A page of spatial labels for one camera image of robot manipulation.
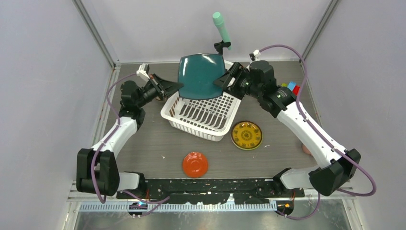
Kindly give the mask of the teal square plate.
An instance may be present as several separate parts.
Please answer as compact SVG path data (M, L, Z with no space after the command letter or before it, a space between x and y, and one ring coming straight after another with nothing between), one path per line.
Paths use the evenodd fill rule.
M191 100L207 100L219 97L223 89L214 84L226 72L222 55L193 54L180 59L178 82L180 97Z

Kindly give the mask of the yellow patterned plate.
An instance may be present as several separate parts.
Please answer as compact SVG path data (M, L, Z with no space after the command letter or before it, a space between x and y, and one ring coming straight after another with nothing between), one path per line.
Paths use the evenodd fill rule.
M242 150L254 150L263 141L261 128L251 121L241 121L231 128L232 143Z

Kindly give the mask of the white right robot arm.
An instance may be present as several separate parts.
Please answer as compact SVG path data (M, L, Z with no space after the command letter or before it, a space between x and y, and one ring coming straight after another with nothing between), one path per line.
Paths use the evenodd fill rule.
M356 167L351 162L359 163L359 152L338 143L328 146L324 139L331 137L307 116L292 90L277 85L273 66L267 61L254 61L247 68L235 62L213 84L238 99L256 98L263 110L287 126L312 153L315 167L286 168L273 177L278 196L287 196L296 188L314 188L329 196L354 176Z

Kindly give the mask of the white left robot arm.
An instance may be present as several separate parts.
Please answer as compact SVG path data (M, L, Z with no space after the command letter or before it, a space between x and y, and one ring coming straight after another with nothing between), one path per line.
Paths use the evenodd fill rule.
M116 122L99 142L77 154L76 188L82 193L96 194L101 203L123 190L135 198L146 194L144 175L119 172L116 159L125 143L142 126L146 116L143 106L155 98L167 99L184 86L156 74L151 74L144 86L138 86L128 77L123 80L120 110L114 112Z

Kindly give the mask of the white plastic dish rack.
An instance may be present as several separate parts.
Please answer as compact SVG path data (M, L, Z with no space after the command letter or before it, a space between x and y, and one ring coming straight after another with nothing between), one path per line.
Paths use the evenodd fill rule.
M176 92L167 99L160 115L174 128L220 141L229 132L240 103L240 99L226 92L209 100L184 99Z

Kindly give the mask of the green microphone on stand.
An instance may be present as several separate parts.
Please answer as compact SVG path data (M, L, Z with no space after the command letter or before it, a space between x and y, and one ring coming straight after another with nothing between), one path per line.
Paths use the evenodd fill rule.
M221 42L214 43L214 48L218 52L218 54L223 55L224 48L227 48L228 50L231 49L231 40L229 37L229 33L226 29L224 17L220 12L217 11L213 13L212 19L222 38Z

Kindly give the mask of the colourful toy blocks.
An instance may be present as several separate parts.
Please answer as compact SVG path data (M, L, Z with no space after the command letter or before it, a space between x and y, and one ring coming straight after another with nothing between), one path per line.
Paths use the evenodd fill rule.
M300 90L300 86L293 81L291 81L289 83L282 83L281 86L286 87L289 90L291 90L294 95L298 95L299 90Z

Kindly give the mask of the orange red bowl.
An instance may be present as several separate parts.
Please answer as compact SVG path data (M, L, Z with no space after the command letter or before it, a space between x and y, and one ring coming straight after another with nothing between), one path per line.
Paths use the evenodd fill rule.
M191 152L184 157L182 169L187 177L201 178L208 171L208 160L200 152Z

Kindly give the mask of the cream pink cup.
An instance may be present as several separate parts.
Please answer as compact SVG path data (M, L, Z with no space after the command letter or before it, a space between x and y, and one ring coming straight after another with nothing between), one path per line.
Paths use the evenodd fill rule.
M302 144L302 151L305 154L312 156L312 153L310 152L310 150L304 144Z

